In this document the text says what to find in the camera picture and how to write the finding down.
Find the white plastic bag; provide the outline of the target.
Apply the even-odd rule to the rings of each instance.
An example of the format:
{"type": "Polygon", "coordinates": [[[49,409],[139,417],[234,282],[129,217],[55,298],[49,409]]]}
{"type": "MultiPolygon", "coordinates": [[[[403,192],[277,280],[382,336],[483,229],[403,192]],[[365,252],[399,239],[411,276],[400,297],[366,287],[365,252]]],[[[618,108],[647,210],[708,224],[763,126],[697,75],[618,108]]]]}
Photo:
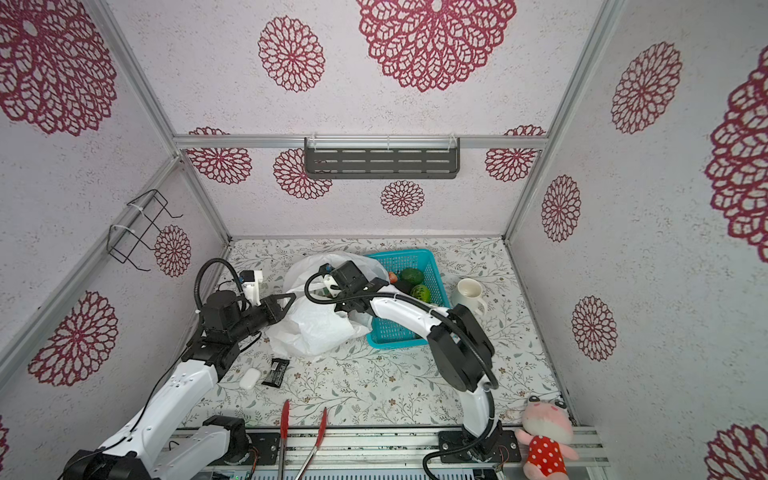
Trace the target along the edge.
{"type": "Polygon", "coordinates": [[[294,293],[296,300],[279,323],[266,329],[275,356],[315,358],[372,331],[372,316],[367,313],[336,312],[332,305],[314,304],[305,298],[304,285],[310,275],[324,264],[339,267],[347,261],[368,280],[388,279],[380,262],[343,251],[315,254],[295,263],[285,275],[283,291],[294,293]]]}

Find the green custard apple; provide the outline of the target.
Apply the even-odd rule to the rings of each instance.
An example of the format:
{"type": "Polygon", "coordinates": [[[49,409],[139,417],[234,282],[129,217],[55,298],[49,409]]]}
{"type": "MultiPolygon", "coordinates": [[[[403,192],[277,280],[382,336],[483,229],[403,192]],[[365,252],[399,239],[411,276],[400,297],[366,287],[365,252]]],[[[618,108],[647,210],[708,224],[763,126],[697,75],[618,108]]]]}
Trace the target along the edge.
{"type": "Polygon", "coordinates": [[[415,285],[411,289],[410,295],[421,302],[430,303],[432,301],[431,291],[424,284],[415,285]]]}

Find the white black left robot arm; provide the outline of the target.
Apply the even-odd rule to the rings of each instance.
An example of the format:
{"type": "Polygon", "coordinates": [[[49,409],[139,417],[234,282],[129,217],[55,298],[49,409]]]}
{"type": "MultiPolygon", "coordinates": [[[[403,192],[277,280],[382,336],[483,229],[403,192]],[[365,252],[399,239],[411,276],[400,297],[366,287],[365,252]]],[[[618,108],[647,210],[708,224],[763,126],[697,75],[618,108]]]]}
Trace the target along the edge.
{"type": "Polygon", "coordinates": [[[293,293],[270,295],[242,314],[233,325],[231,341],[215,343],[202,337],[193,343],[134,418],[99,448],[74,454],[60,477],[191,479],[214,462],[249,461],[252,442],[244,421],[235,417],[211,417],[177,446],[168,444],[189,411],[226,375],[240,354],[240,342],[280,322],[295,301],[293,293]]]}

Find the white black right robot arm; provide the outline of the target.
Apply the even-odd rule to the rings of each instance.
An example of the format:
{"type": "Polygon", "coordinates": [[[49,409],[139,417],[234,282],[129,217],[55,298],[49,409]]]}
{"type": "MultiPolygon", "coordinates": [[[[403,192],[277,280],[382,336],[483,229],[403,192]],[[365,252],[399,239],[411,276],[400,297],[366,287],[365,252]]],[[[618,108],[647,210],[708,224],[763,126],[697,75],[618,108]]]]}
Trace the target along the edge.
{"type": "Polygon", "coordinates": [[[438,373],[458,392],[466,434],[479,441],[500,435],[493,399],[499,387],[492,365],[495,348],[468,307],[445,308],[418,300],[387,280],[367,278],[352,261],[338,267],[324,264],[317,276],[330,296],[313,297],[313,302],[389,320],[425,339],[438,373]]]}

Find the dark purple fruit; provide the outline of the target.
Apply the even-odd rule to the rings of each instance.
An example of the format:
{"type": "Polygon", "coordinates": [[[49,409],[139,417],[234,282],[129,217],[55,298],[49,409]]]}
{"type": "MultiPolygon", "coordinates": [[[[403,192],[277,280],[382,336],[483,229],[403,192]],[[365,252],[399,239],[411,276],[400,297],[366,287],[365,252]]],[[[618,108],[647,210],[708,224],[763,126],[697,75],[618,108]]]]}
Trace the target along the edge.
{"type": "Polygon", "coordinates": [[[397,281],[394,283],[394,286],[395,286],[395,288],[396,288],[396,289],[397,289],[399,292],[401,292],[401,293],[404,293],[404,294],[407,294],[407,295],[410,295],[410,294],[411,294],[411,291],[412,291],[412,289],[414,288],[414,285],[413,285],[413,284],[411,284],[410,282],[408,282],[408,281],[406,281],[406,280],[403,280],[403,279],[399,279],[399,280],[397,280],[397,281]]]}

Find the black snack packet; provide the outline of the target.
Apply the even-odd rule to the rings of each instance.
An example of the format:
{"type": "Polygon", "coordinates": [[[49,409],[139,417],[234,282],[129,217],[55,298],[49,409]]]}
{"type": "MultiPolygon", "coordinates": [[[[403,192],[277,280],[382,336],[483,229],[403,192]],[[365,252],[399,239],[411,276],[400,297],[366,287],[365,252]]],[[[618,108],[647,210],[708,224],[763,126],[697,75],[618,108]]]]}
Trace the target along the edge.
{"type": "Polygon", "coordinates": [[[270,369],[262,381],[262,384],[272,388],[280,388],[289,365],[290,361],[288,359],[273,358],[271,360],[270,369]]]}

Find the dark green avocado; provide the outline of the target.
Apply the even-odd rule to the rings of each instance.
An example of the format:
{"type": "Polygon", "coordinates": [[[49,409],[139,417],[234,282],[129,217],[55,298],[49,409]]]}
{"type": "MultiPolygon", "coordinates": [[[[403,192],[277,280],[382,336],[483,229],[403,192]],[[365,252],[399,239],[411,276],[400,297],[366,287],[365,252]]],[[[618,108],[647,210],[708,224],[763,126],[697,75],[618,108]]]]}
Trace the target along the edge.
{"type": "Polygon", "coordinates": [[[416,286],[424,283],[425,274],[417,268],[405,268],[400,272],[399,279],[416,286]]]}

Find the white earbuds case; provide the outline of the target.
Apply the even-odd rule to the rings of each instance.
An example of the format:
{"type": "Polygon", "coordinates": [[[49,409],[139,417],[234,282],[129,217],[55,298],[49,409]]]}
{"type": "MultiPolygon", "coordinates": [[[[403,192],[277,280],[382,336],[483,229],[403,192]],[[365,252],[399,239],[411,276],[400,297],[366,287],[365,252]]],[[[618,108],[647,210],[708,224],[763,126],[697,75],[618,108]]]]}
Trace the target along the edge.
{"type": "Polygon", "coordinates": [[[239,388],[249,391],[255,388],[261,379],[262,373],[256,368],[246,370],[239,380],[239,388]]]}

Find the white ceramic mug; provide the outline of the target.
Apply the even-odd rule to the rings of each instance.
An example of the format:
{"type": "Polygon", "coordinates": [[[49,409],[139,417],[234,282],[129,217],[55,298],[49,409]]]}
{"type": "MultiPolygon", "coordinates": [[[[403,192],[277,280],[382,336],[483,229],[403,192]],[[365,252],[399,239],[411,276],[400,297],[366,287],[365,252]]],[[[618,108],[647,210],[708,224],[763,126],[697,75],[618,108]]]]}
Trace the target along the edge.
{"type": "Polygon", "coordinates": [[[450,295],[453,306],[464,305],[470,309],[476,317],[484,317],[488,313],[488,304],[484,298],[483,285],[471,278],[464,278],[457,282],[450,295]]]}

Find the pink plush toy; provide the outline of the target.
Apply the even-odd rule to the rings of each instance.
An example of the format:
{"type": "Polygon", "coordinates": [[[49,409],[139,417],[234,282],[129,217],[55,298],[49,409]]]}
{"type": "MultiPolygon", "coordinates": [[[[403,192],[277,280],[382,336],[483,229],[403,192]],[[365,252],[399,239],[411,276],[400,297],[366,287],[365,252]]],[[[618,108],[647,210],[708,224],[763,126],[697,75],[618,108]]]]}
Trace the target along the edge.
{"type": "Polygon", "coordinates": [[[565,460],[579,459],[570,446],[573,436],[573,425],[564,401],[545,401],[531,395],[522,414],[522,428],[515,431],[517,442],[528,447],[523,465],[525,477],[568,480],[565,460]]]}

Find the dark grey wall shelf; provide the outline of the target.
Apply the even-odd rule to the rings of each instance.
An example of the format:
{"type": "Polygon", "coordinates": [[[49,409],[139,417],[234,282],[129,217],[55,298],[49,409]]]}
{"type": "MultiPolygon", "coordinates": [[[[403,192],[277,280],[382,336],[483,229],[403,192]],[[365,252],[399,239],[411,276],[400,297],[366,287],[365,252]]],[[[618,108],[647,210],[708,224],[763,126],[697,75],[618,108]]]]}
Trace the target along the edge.
{"type": "Polygon", "coordinates": [[[304,140],[304,170],[313,180],[450,180],[461,166],[461,142],[438,140],[304,140]]]}

